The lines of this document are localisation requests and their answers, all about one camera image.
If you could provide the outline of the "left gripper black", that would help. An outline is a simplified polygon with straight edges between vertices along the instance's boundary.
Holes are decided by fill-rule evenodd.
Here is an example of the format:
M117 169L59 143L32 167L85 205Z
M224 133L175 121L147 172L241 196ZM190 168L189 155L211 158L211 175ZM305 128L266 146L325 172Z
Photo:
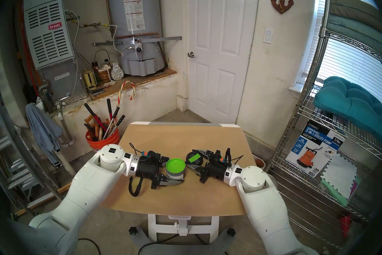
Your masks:
M169 157L162 156L154 151L142 152L139 158L136 176L141 179L151 180L151 189L156 189L158 186L176 186L184 183L184 179L174 179L160 173L160 168L165 167Z

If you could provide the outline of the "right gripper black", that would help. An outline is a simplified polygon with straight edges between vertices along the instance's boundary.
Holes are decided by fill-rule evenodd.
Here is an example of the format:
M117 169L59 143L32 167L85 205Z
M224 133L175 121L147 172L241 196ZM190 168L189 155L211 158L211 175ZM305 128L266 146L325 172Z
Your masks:
M216 178L224 181L225 177L229 177L230 173L227 170L232 169L232 158L230 150L227 150L225 156L221 156L219 150L213 152L210 150L193 149L193 158L205 158L208 160L203 166L193 165L193 170L197 176L200 177L199 181L205 183L209 177Z

